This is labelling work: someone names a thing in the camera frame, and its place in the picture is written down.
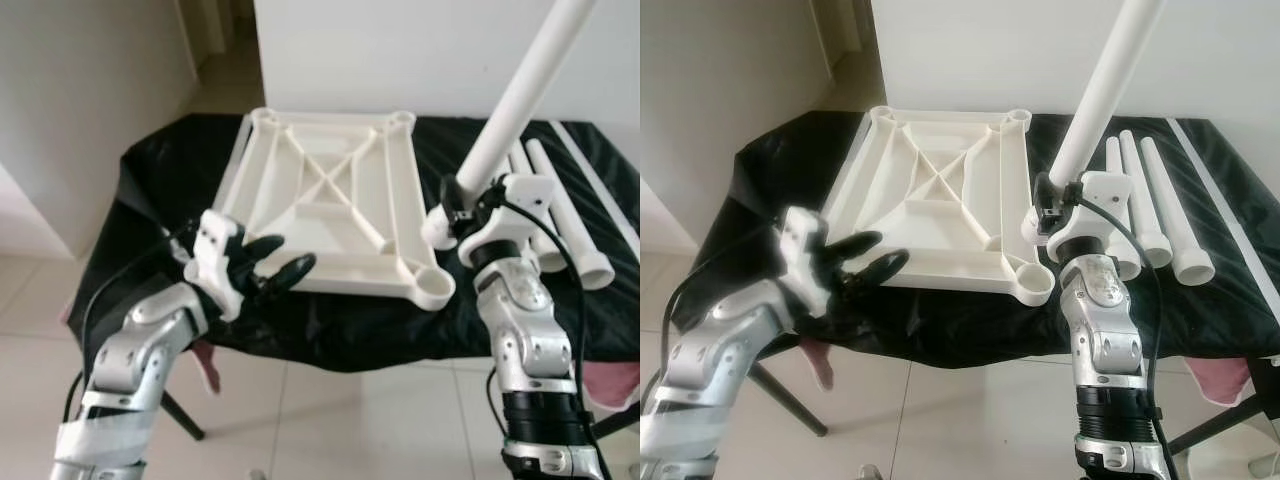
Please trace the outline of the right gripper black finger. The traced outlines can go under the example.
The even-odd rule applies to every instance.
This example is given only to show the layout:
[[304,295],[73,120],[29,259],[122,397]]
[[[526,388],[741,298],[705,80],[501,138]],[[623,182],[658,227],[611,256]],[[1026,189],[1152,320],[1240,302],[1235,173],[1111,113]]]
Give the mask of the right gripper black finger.
[[454,177],[444,178],[444,214],[449,237],[463,239],[472,225],[472,209],[467,205],[463,187]]
[[1050,174],[1042,172],[1034,180],[1036,236],[1050,238],[1062,219],[1060,193]]

